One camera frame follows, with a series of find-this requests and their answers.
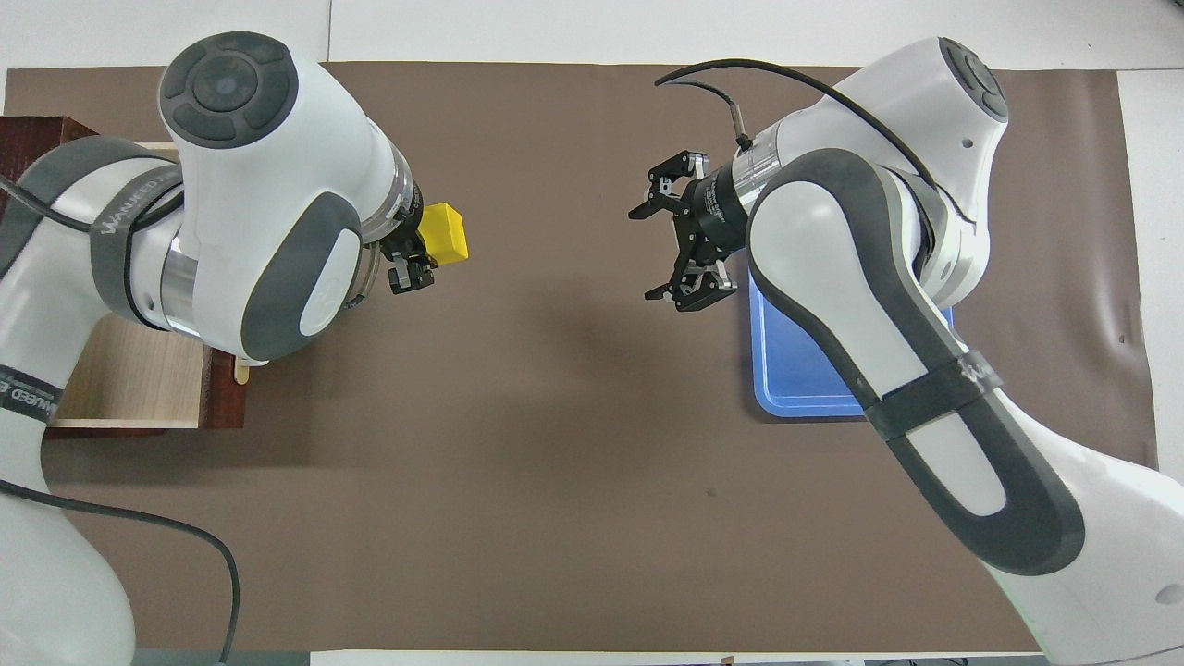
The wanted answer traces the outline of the wooden drawer with white handle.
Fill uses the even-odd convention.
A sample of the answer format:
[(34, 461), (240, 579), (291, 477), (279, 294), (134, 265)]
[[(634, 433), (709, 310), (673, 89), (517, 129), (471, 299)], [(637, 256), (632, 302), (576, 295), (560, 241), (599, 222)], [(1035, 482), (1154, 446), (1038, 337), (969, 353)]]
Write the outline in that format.
[[(107, 203), (121, 187), (139, 182), (148, 169), (166, 167), (165, 156), (152, 154), (141, 146), (115, 137), (84, 137), (54, 148), (47, 161), (51, 177), (65, 177), (62, 199), (67, 214), (84, 222), (101, 219)], [(155, 312), (147, 301), (135, 301), (148, 315), (160, 315), (165, 292), (160, 288), (159, 269), (167, 245), (178, 226), (172, 214), (165, 228), (148, 233), (148, 241), (135, 241), (141, 263), (131, 270), (131, 283), (143, 286), (155, 299)], [(67, 429), (162, 429), (162, 427), (242, 427), (245, 385), (234, 379), (234, 358), (208, 350), (194, 338), (175, 332), (150, 329), (131, 316), (130, 320), (107, 314), (110, 308), (99, 299), (94, 286), (90, 260), (89, 228), (76, 233), (62, 228), (41, 228), (46, 250), (34, 267), (41, 270), (41, 284), (50, 294), (41, 315), (53, 315), (45, 332), (34, 334), (50, 344), (43, 350), (53, 363), (52, 383), (65, 383), (64, 406), (56, 410), (54, 427)]]

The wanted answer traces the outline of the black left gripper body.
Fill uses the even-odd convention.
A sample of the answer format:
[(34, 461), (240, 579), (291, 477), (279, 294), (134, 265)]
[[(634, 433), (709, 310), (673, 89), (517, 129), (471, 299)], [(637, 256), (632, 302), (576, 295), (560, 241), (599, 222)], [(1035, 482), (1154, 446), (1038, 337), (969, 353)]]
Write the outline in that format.
[(394, 261), (398, 255), (410, 263), (423, 263), (427, 265), (426, 241), (423, 239), (419, 225), (423, 218), (424, 207), (411, 205), (399, 209), (390, 222), (393, 228), (379, 241), (380, 251), (390, 261)]

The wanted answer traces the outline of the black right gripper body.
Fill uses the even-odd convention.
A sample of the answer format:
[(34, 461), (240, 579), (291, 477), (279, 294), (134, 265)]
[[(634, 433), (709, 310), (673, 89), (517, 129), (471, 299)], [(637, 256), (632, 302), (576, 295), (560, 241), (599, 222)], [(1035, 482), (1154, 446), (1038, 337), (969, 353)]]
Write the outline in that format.
[(714, 265), (745, 246), (747, 212), (734, 186), (732, 169), (714, 169), (709, 177), (686, 186), (682, 203), (689, 214), (677, 222), (688, 223), (688, 236), (678, 235), (677, 268)]

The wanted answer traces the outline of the yellow cube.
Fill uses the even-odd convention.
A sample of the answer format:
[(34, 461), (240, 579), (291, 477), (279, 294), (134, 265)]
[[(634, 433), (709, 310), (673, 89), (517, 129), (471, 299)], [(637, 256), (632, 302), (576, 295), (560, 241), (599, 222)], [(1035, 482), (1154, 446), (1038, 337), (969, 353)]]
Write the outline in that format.
[(448, 203), (424, 207), (418, 232), (437, 265), (462, 262), (470, 256), (461, 212)]

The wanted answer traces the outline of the blue plastic tray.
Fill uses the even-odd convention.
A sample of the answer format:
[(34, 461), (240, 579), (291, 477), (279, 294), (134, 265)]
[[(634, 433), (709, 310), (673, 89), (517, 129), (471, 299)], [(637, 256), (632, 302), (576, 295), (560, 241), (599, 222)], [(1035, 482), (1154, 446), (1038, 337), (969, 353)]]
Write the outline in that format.
[(748, 292), (754, 397), (765, 414), (802, 422), (862, 421), (863, 410), (807, 332), (757, 284)]

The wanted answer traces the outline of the brown table mat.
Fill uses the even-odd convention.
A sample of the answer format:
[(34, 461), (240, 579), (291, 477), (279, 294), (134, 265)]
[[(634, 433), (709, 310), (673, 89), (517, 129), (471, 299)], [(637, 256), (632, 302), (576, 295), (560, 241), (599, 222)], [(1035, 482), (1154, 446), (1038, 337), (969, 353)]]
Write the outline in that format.
[[(242, 429), (51, 438), (63, 497), (232, 547), (240, 649), (1031, 652), (995, 579), (863, 420), (754, 397), (740, 290), (646, 301), (677, 254), (648, 169), (722, 164), (726, 105), (670, 65), (324, 68), (462, 214), (469, 261), (251, 371)], [(1154, 465), (1113, 71), (1000, 71), (985, 278), (955, 328), (1011, 401)]]

